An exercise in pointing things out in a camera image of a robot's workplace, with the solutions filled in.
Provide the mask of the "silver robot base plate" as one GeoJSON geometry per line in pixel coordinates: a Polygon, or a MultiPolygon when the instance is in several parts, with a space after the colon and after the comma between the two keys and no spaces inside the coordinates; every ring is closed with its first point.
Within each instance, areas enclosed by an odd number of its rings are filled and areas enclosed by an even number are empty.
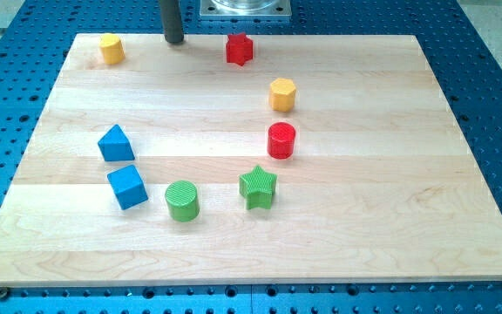
{"type": "Polygon", "coordinates": [[[228,18],[290,18],[290,0],[201,0],[200,17],[228,18]]]}

